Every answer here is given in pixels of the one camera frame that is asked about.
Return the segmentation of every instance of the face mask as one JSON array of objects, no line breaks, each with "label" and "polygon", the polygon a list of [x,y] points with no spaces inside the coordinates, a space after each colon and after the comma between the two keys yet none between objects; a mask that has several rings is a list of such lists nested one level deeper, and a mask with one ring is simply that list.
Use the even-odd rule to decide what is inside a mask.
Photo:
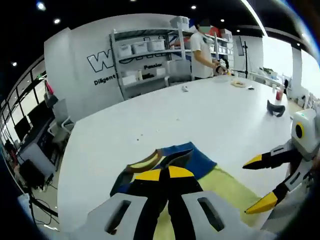
[{"label": "face mask", "polygon": [[200,31],[207,34],[210,32],[211,27],[210,26],[201,26]]}]

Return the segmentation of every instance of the white table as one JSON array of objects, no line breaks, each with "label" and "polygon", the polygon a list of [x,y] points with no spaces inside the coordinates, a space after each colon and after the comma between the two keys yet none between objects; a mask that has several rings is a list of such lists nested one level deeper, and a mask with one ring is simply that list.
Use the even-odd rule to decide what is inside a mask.
[{"label": "white table", "polygon": [[[291,120],[267,113],[272,88],[238,78],[255,90],[230,85],[218,76],[175,85],[118,103],[78,121],[67,144],[58,183],[58,214],[63,231],[85,223],[105,202],[118,174],[155,149],[192,141],[210,159],[259,196],[285,179],[288,165],[246,170],[257,154],[291,137]],[[189,92],[182,92],[187,86]],[[287,106],[284,95],[282,104]]]},{"label": "white table", "polygon": [[267,81],[266,85],[268,85],[268,86],[269,86],[268,83],[270,83],[271,85],[276,84],[277,86],[280,86],[283,84],[281,79],[272,79],[269,76],[261,75],[261,74],[258,74],[256,72],[252,72],[252,71],[250,71],[249,74],[253,77],[253,80],[255,80],[256,78],[266,80]]}]

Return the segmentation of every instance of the blue cloth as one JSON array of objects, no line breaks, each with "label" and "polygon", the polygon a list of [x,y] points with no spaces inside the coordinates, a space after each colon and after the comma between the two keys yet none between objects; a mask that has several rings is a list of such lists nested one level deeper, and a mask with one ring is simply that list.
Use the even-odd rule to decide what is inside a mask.
[{"label": "blue cloth", "polygon": [[[188,142],[182,145],[174,145],[170,147],[164,147],[161,150],[162,156],[167,157],[171,154],[179,153],[186,150],[193,150],[190,156],[190,160],[185,166],[187,170],[193,173],[195,179],[199,180],[205,175],[210,173],[217,165],[216,162],[210,160],[206,155],[199,151],[192,142]],[[160,169],[158,164],[153,169]],[[130,184],[123,184],[117,189],[118,193],[126,193]]]}]

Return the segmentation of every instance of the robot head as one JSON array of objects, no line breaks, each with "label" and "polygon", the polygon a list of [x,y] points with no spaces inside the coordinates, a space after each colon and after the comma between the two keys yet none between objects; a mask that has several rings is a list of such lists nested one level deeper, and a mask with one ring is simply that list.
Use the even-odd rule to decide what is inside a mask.
[{"label": "robot head", "polygon": [[316,116],[316,111],[311,108],[293,114],[292,143],[306,160],[312,160],[319,150],[320,134]]}]

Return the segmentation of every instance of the computer monitor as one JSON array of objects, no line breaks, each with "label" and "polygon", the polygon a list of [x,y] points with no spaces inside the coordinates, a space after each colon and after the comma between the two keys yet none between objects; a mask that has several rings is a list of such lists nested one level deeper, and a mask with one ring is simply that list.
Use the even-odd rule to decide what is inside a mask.
[{"label": "computer monitor", "polygon": [[32,109],[28,114],[30,122],[34,128],[44,125],[49,119],[54,118],[51,108],[48,108],[45,101]]},{"label": "computer monitor", "polygon": [[18,135],[20,141],[22,141],[31,129],[27,117],[22,118],[14,127],[16,134]]}]

